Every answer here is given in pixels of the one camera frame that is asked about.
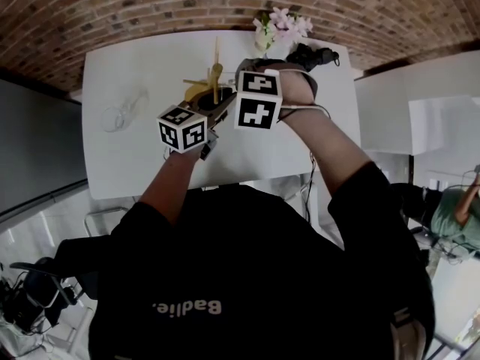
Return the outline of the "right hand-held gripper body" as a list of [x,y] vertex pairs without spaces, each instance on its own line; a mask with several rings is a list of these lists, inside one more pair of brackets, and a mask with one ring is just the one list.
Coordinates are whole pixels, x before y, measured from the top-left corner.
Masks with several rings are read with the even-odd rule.
[[284,104],[281,75],[300,74],[311,93],[317,93],[316,80],[302,66],[281,60],[246,58],[235,72],[235,128],[270,130],[278,122]]

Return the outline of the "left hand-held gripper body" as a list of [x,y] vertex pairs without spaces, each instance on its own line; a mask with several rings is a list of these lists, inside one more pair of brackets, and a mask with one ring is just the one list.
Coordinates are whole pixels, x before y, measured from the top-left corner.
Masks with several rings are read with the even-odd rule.
[[218,104],[213,94],[197,94],[169,107],[157,117],[161,142],[180,154],[202,146],[200,158],[205,160],[217,143],[214,127],[227,117],[229,106],[229,94]]

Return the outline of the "person's right hand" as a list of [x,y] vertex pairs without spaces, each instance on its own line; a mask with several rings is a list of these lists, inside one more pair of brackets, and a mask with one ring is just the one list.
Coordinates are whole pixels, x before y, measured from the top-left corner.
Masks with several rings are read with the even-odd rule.
[[296,71],[282,71],[280,84],[283,95],[283,105],[314,104],[314,94],[304,75]]

